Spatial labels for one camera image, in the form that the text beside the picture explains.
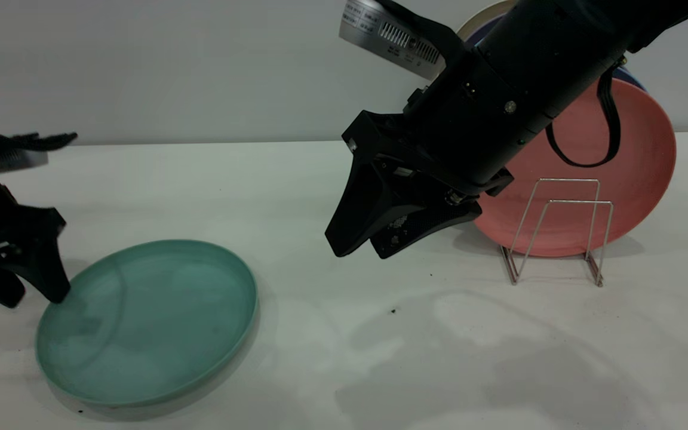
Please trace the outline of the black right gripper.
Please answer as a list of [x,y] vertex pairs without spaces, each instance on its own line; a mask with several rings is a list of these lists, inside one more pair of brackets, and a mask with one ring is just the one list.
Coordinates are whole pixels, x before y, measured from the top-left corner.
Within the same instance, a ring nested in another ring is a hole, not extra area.
[[504,51],[417,54],[432,82],[399,113],[358,114],[344,133],[353,163],[325,230],[336,257],[370,242],[381,259],[481,216],[478,203],[431,204],[432,185],[477,196],[551,122],[551,58]]

